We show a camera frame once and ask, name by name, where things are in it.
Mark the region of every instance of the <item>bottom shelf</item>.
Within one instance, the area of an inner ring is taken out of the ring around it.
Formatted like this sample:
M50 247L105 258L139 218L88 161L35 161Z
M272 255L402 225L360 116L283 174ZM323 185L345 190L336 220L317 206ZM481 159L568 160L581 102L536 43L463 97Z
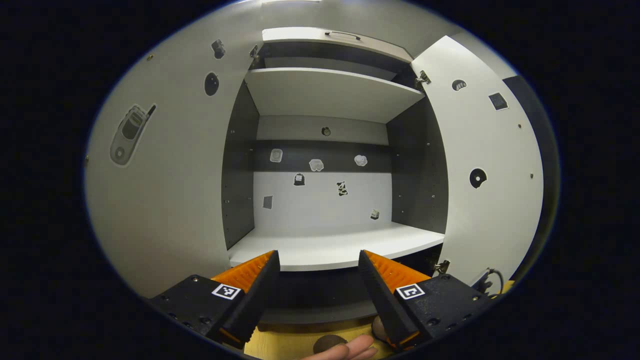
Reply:
M387 222L308 229L254 229L229 249L231 266L271 250L281 271L331 270L357 266L360 250L390 259L441 244L444 234Z

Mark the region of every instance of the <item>open cabinet door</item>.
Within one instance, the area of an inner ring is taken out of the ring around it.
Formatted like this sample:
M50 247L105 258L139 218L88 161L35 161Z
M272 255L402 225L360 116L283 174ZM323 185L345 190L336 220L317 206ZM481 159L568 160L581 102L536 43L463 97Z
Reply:
M529 120L498 75L449 37L411 66L430 80L422 86L447 158L449 209L440 262L449 260L447 273L469 285L487 267L507 281L532 242L542 205L542 163ZM490 291L497 292L499 281L492 281Z
M250 52L262 45L260 18L260 0L248 0L186 26L139 59L97 115L86 153L88 213L108 259L142 296L230 266L223 151Z

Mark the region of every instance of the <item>cabinet handle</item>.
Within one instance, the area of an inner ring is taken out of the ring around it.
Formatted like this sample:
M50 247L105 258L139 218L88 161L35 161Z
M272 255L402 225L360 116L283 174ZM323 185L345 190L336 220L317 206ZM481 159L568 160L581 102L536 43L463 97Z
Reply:
M351 35L352 37L355 37L356 40L360 40L360 37L358 35L354 35L354 34L348 34L348 33L341 33L340 31L327 31L326 33L324 33L325 35L329 35L331 33L336 33L336 34L345 34L345 35Z

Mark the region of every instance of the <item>wooden floor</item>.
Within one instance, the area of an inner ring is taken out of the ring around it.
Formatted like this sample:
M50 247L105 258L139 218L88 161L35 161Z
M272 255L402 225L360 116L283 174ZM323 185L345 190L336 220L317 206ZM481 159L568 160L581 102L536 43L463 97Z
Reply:
M512 285L513 281L507 281L503 292L507 292ZM368 318L349 324L324 324L294 329L278 327L266 331L256 329L251 341L244 346L244 353L263 360L297 360L312 355L314 343L321 336L336 334L351 341L361 334L371 335L372 321L373 318ZM382 341L376 340L373 347L378 349L373 360L384 359L393 354L391 347Z

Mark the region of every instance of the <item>finger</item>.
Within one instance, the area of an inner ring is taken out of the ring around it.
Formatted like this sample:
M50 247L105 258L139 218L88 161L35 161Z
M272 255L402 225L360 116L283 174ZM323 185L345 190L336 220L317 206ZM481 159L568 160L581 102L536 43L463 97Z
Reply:
M345 360L349 354L349 348L345 344L338 344L329 350L319 352L316 355L307 356L300 360Z
M349 347L349 355L347 356L347 359L351 359L359 355L363 351L367 350L371 345L373 345L373 338L364 334L349 341L347 343L347 347Z
M368 360L372 358L373 355L376 355L377 353L378 353L377 348L370 347L367 350L364 350L364 352L362 352L360 355L357 355L356 357L352 357L349 360Z

